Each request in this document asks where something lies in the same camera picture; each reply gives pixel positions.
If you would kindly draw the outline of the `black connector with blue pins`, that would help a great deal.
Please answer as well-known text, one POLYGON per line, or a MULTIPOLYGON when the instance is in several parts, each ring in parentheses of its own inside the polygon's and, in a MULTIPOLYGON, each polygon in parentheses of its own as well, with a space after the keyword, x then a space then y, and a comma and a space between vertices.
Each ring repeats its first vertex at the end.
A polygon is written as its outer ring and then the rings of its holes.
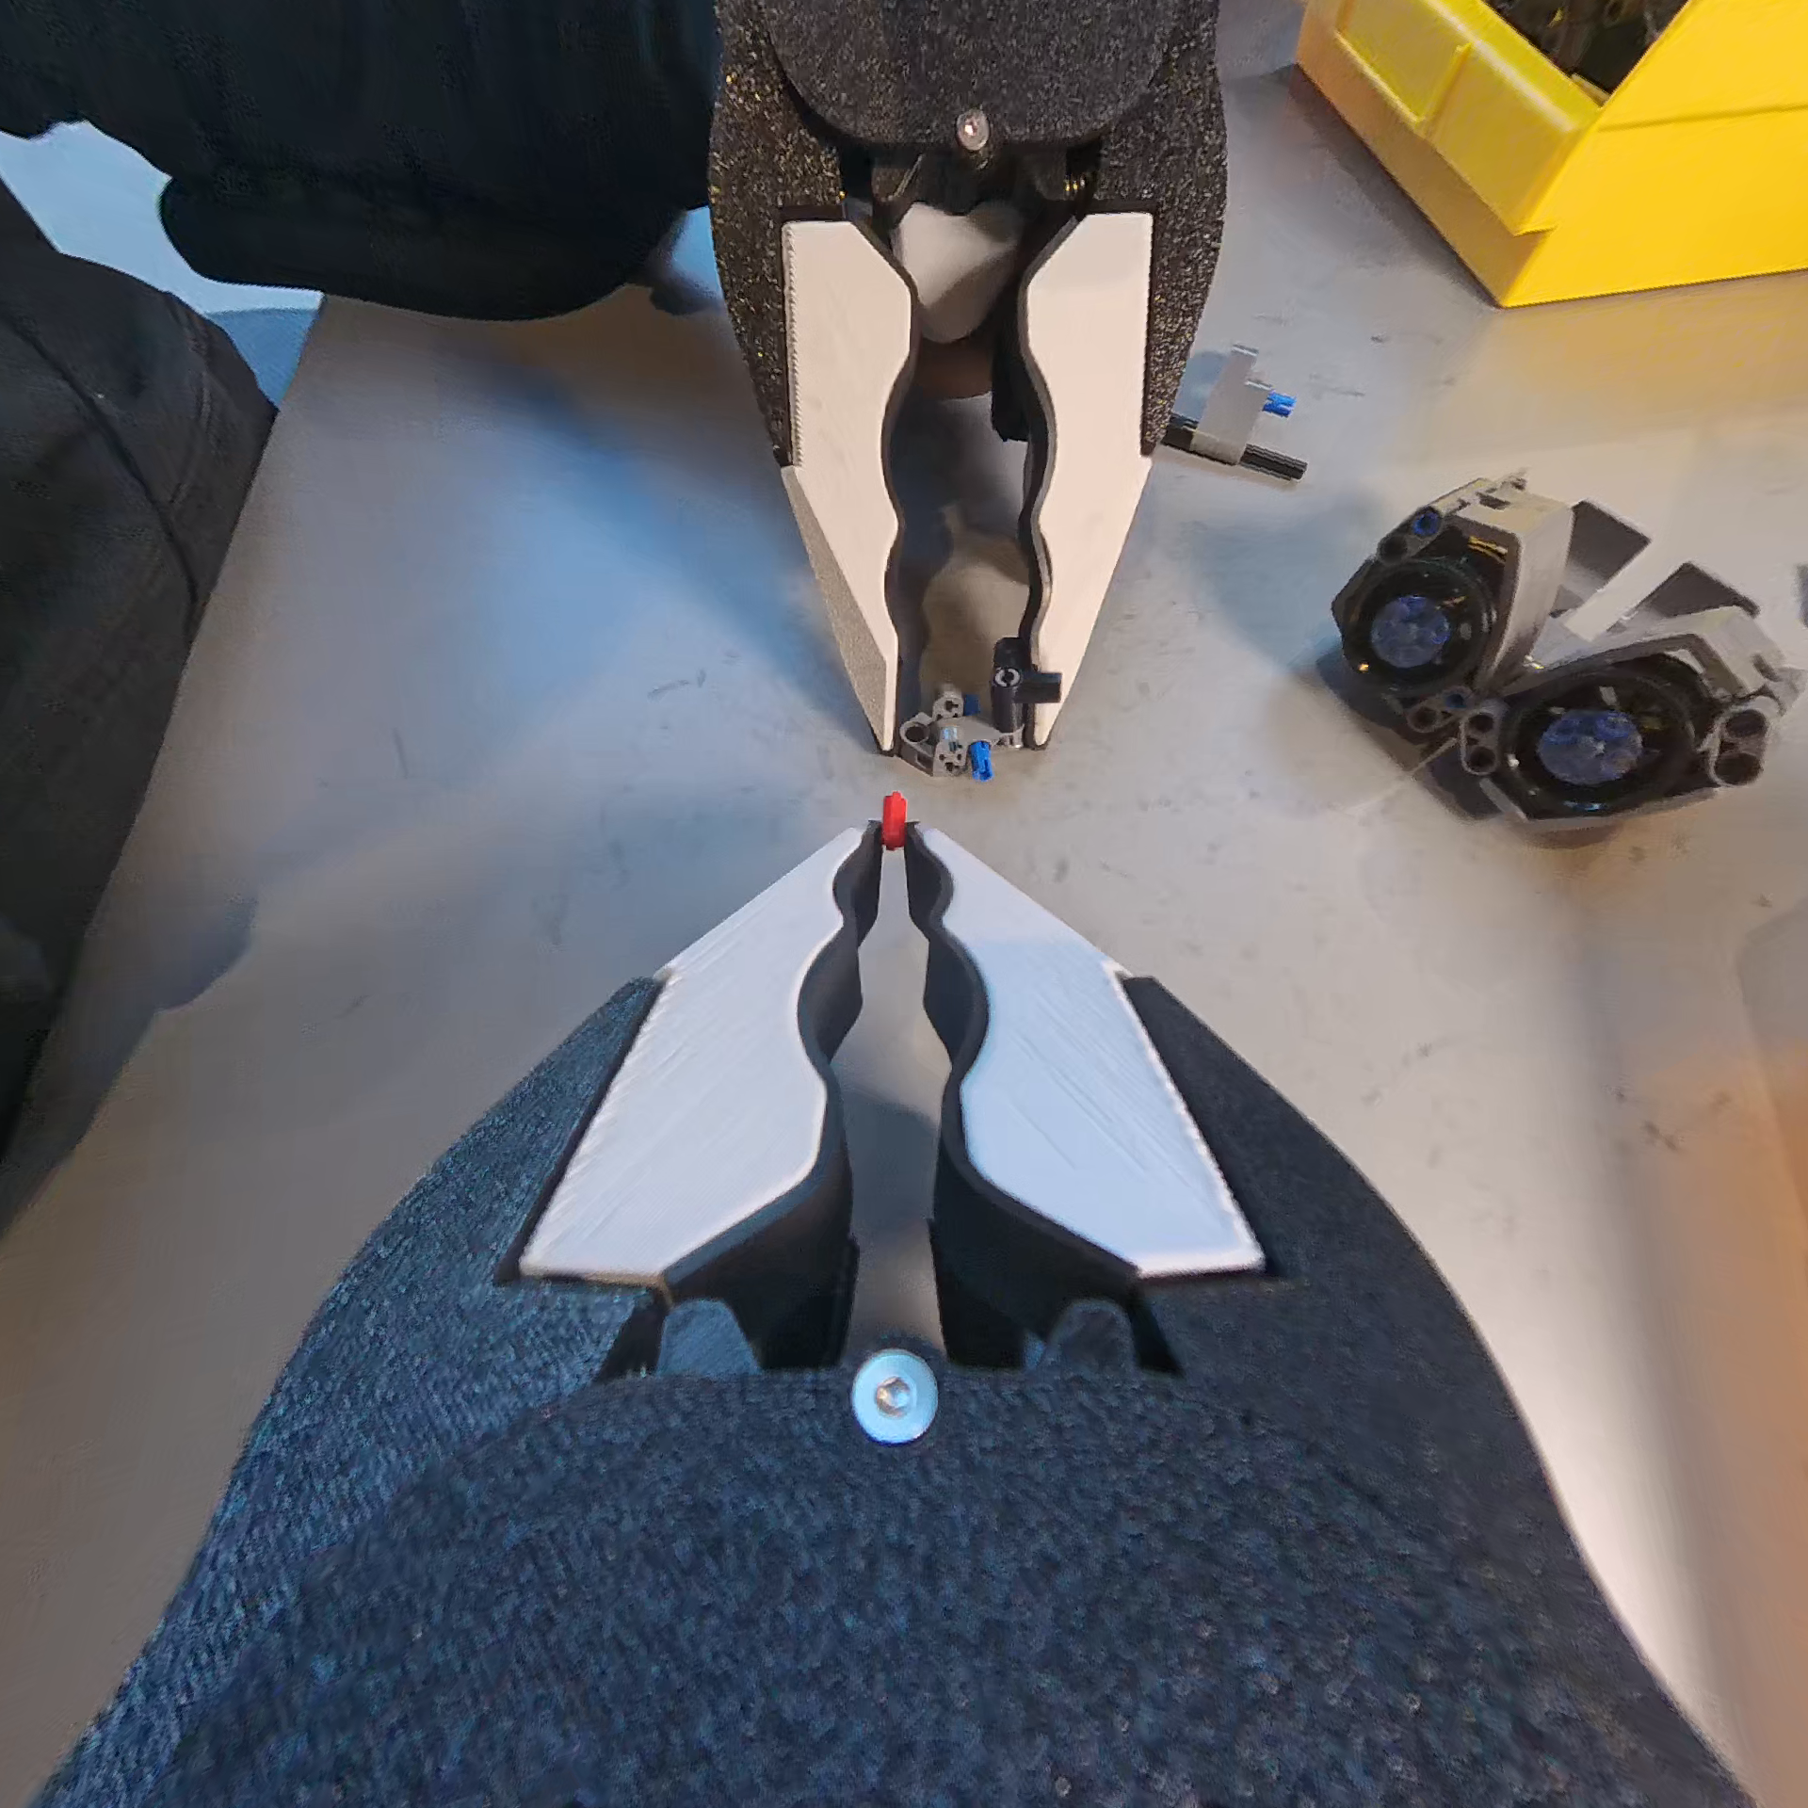
POLYGON ((1033 719, 1059 704, 1065 677, 1033 667, 1024 639, 993 647, 993 670, 984 692, 943 686, 930 704, 936 777, 990 782, 1000 751, 1033 744, 1033 719))

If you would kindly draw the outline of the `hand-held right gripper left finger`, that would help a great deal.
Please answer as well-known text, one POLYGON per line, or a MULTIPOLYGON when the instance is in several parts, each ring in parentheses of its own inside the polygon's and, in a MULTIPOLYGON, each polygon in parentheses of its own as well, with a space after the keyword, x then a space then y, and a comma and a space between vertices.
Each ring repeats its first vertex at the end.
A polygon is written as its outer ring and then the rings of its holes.
POLYGON ((831 1055, 862 1013, 879 828, 844 828, 658 972, 658 993, 533 1219, 534 1280, 704 1288, 835 1259, 852 1181, 831 1055))

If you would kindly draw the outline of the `grey twin engine toy assembly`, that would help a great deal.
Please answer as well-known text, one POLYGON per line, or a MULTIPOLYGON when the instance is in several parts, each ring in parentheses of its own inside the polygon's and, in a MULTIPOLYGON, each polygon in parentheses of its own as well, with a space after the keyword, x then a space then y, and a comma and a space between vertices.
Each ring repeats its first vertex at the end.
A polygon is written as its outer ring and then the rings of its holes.
POLYGON ((1417 505, 1333 601, 1350 702, 1539 835, 1753 785, 1803 689, 1753 597, 1687 560, 1578 626, 1645 545, 1523 473, 1417 505))

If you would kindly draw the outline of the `person's left forearm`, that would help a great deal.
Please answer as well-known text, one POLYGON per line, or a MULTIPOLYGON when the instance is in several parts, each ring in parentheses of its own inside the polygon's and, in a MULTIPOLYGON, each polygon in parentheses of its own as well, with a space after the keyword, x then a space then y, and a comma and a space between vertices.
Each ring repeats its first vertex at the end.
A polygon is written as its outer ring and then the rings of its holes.
POLYGON ((713 5, 4 5, 4 132, 164 175, 205 280, 555 319, 708 202, 713 5))

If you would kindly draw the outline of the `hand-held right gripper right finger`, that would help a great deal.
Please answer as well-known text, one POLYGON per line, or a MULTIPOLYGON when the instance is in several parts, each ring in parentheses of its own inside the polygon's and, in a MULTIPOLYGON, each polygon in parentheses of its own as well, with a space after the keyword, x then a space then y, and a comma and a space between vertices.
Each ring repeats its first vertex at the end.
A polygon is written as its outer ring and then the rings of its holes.
POLYGON ((1262 1273, 1128 972, 943 828, 908 826, 902 856, 958 1176, 1127 1280, 1262 1273))

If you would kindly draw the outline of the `grey beam with black axle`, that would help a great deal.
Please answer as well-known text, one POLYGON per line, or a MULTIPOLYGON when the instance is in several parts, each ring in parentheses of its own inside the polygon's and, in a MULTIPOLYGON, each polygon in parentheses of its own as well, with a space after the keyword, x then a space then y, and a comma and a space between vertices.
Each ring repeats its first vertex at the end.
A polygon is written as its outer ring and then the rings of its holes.
POLYGON ((1258 374, 1258 351, 1237 343, 1215 374, 1199 419, 1176 411, 1165 419, 1163 446, 1224 469, 1298 485, 1307 461, 1254 443, 1262 419, 1291 419, 1293 408, 1293 397, 1274 389, 1258 374))

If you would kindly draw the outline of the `blue-grey cloth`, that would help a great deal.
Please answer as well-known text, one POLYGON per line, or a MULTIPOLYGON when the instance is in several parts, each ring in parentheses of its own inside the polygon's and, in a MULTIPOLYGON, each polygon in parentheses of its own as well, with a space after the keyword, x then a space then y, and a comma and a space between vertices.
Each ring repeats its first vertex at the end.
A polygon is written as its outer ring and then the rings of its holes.
POLYGON ((318 309, 323 309, 318 299, 270 303, 270 309, 220 309, 209 313, 205 319, 234 340, 260 392, 275 408, 284 408, 284 397, 292 385, 318 309))

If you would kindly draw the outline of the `grey desk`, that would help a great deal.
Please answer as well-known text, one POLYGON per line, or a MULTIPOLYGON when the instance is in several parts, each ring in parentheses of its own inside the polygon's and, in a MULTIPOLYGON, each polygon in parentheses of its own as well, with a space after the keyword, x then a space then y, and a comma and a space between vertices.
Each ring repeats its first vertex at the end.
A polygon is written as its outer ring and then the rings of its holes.
POLYGON ((1803 667, 1803 274, 1496 313, 1224 5, 1224 343, 1298 488, 1163 458, 1049 754, 875 760, 720 309, 330 299, 284 401, 4 1236, 4 1804, 164 1611, 314 1303, 620 983, 907 787, 1163 980, 1484 1330, 1645 1661, 1803 1804, 1803 711, 1606 840, 1456 810, 1333 689, 1389 521, 1511 469, 1803 667))

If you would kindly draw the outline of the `grey angular connector piece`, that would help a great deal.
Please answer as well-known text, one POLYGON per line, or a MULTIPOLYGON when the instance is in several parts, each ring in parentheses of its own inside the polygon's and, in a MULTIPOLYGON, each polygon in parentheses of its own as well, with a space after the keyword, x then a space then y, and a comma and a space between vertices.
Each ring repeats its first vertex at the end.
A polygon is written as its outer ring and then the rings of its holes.
POLYGON ((894 751, 929 777, 968 777, 968 749, 984 732, 974 707, 974 698, 955 686, 936 689, 923 711, 902 719, 894 751))

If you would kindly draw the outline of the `yellow storage bin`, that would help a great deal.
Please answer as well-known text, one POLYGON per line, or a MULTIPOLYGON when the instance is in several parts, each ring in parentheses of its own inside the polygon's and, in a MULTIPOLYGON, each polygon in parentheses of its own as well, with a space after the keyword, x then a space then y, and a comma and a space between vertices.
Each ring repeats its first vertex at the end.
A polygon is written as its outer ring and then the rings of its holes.
POLYGON ((1803 5, 1687 5, 1609 97, 1490 5, 1307 5, 1298 68, 1502 309, 1803 268, 1803 5))

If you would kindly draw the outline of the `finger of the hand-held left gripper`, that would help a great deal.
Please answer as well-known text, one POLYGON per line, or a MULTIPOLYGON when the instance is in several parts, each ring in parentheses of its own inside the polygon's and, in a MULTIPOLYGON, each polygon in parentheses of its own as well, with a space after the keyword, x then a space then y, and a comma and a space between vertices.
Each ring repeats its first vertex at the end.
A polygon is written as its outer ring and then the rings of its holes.
POLYGON ((897 729, 892 419, 918 367, 918 290, 859 220, 781 229, 790 461, 829 630, 879 751, 897 729))
POLYGON ((1031 749, 1049 744, 1075 692, 1150 473, 1141 443, 1150 240, 1148 211, 1087 211, 1049 240, 1018 282, 1018 351, 1033 392, 1024 639, 1031 670, 1059 674, 1059 692, 1027 707, 1031 749))

